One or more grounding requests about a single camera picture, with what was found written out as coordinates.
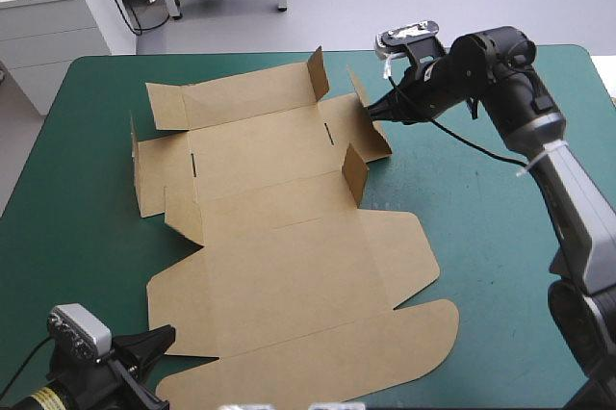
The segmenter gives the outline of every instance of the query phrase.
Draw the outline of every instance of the box flap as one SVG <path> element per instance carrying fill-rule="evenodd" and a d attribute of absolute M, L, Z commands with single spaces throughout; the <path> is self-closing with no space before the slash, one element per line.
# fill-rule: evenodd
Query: box flap
<path fill-rule="evenodd" d="M 135 184 L 135 194 L 137 196 L 137 204 L 141 209 L 141 172 L 139 163 L 139 141 L 137 138 L 137 128 L 135 127 L 135 120 L 133 115 L 130 115 L 131 119 L 131 149 L 133 153 L 133 182 Z"/>
<path fill-rule="evenodd" d="M 190 129 L 182 88 L 145 83 L 152 106 L 156 129 L 183 131 Z"/>
<path fill-rule="evenodd" d="M 434 370 L 458 323 L 453 303 L 441 299 L 168 376 L 157 395 L 175 410 L 247 402 L 305 410 L 315 401 L 355 399 Z"/>
<path fill-rule="evenodd" d="M 366 163 L 389 157 L 392 149 L 375 129 L 357 93 L 322 100 L 318 104 L 340 155 L 352 144 Z"/>
<path fill-rule="evenodd" d="M 439 277 L 441 272 L 434 253 L 415 215 L 371 210 L 360 213 L 359 218 L 364 228 L 375 235 L 368 239 L 368 244 L 381 278 L 387 280 L 384 286 L 392 309 Z M 402 236 L 406 246 L 390 245 Z"/>
<path fill-rule="evenodd" d="M 354 210 L 367 179 L 368 167 L 349 146 L 342 170 L 318 176 L 202 200 L 200 204 L 167 190 L 165 222 L 196 243 L 220 242 L 255 230 Z"/>
<path fill-rule="evenodd" d="M 187 239 L 205 244 L 201 208 L 192 195 L 165 188 L 165 224 Z"/>
<path fill-rule="evenodd" d="M 228 357 L 390 310 L 438 275 L 418 225 L 354 210 L 208 244 L 149 282 L 150 327 L 177 328 L 169 353 Z"/>
<path fill-rule="evenodd" d="M 188 133 L 138 143 L 140 212 L 143 218 L 165 211 L 165 189 L 194 194 Z"/>
<path fill-rule="evenodd" d="M 359 206 L 364 196 L 366 181 L 368 181 L 368 167 L 352 145 L 349 145 L 346 149 L 343 175 L 355 199 L 355 204 Z"/>
<path fill-rule="evenodd" d="M 323 51 L 319 48 L 310 56 L 307 62 L 308 72 L 310 74 L 310 81 L 315 92 L 316 100 L 321 98 L 329 92 L 329 81 L 327 80 L 327 73 L 325 72 L 325 63 L 323 62 Z"/>
<path fill-rule="evenodd" d="M 186 86 L 147 84 L 158 129 L 198 129 L 317 103 L 328 91 L 321 49 L 309 61 Z"/>
<path fill-rule="evenodd" d="M 357 206 L 340 171 L 209 200 L 202 204 L 204 235 L 215 243 Z"/>

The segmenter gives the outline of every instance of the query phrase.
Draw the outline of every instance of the white cabinet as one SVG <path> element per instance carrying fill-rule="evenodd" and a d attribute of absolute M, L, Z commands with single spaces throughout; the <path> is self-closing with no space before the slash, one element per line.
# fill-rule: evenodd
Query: white cabinet
<path fill-rule="evenodd" d="M 114 0 L 0 0 L 0 60 L 42 115 L 72 61 L 136 45 Z"/>

